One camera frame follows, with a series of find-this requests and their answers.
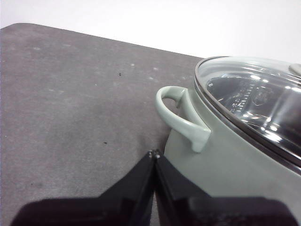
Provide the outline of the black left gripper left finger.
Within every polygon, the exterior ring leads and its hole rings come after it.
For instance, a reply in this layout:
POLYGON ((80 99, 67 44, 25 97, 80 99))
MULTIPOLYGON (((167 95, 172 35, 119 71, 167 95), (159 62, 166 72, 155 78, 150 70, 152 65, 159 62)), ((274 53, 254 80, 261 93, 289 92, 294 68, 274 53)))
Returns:
POLYGON ((153 151, 98 197, 43 199, 24 205, 13 226, 148 226, 154 193, 153 151))

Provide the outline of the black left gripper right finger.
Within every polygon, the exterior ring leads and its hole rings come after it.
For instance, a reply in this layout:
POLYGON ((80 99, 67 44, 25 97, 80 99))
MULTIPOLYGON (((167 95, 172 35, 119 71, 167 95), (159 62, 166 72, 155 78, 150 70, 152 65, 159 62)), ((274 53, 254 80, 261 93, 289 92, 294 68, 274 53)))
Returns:
POLYGON ((173 226, 296 226, 280 201, 263 197, 212 197, 156 154, 156 192, 173 226))

